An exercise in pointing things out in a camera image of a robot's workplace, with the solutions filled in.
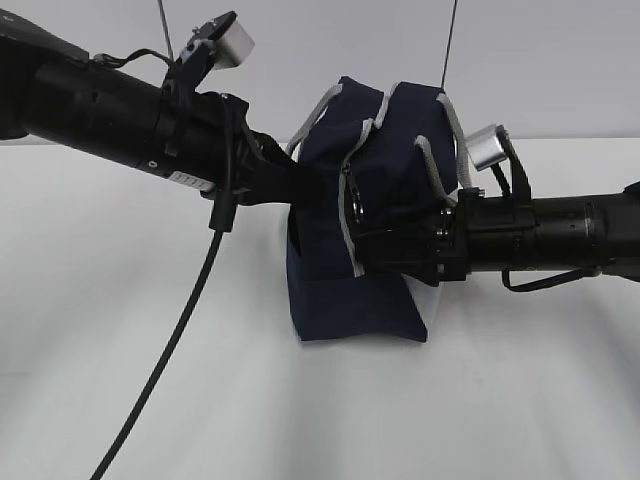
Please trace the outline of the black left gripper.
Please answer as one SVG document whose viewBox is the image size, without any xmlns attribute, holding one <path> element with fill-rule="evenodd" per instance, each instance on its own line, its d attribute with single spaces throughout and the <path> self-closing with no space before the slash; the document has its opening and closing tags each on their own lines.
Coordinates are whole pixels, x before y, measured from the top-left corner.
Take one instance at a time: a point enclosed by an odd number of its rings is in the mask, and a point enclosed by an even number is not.
<svg viewBox="0 0 640 480">
<path fill-rule="evenodd" d="M 294 161 L 269 135 L 246 122 L 249 104 L 231 94 L 195 93 L 185 108 L 164 99 L 159 114 L 159 146 L 170 169 L 208 181 L 206 197 L 226 180 L 234 164 L 232 191 L 239 203 L 315 206 L 326 193 L 318 171 Z"/>
</svg>

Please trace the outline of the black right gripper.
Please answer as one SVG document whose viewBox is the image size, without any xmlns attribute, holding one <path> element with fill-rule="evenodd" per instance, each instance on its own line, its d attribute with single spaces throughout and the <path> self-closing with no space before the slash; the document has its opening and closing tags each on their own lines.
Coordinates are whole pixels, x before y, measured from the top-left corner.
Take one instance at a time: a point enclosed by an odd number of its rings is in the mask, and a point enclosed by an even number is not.
<svg viewBox="0 0 640 480">
<path fill-rule="evenodd" d="M 514 270 L 525 265 L 535 229 L 529 193 L 486 197 L 479 188 L 462 189 L 437 238 L 436 264 L 429 259 L 429 222 L 440 207 L 401 214 L 387 223 L 349 211 L 355 259 L 366 273 L 406 275 L 428 286 L 464 281 L 472 272 Z"/>
</svg>

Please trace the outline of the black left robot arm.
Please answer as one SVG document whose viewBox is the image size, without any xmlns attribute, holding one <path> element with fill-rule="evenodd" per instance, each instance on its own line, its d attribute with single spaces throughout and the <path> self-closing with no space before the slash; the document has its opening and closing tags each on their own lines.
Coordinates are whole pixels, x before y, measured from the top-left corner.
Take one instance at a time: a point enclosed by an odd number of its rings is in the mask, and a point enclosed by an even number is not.
<svg viewBox="0 0 640 480">
<path fill-rule="evenodd" d="M 242 205 L 319 202 L 325 185 L 269 135 L 246 101 L 200 92 L 215 70 L 239 66 L 254 43 L 228 11 L 196 29 L 154 86 L 125 60 L 91 55 L 12 13 L 1 14 L 1 137 L 35 136 Z"/>
</svg>

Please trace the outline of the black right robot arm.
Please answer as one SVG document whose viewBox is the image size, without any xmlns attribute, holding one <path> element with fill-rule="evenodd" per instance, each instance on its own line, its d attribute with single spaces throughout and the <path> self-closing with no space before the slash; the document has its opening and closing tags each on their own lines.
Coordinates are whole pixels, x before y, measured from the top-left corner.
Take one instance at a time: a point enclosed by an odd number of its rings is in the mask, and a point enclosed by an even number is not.
<svg viewBox="0 0 640 480">
<path fill-rule="evenodd" d="M 354 234 L 366 270 L 397 273 L 426 285 L 498 272 L 516 293 L 583 278 L 639 279 L 639 186 L 622 192 L 529 199 L 459 193 L 456 206 Z"/>
</svg>

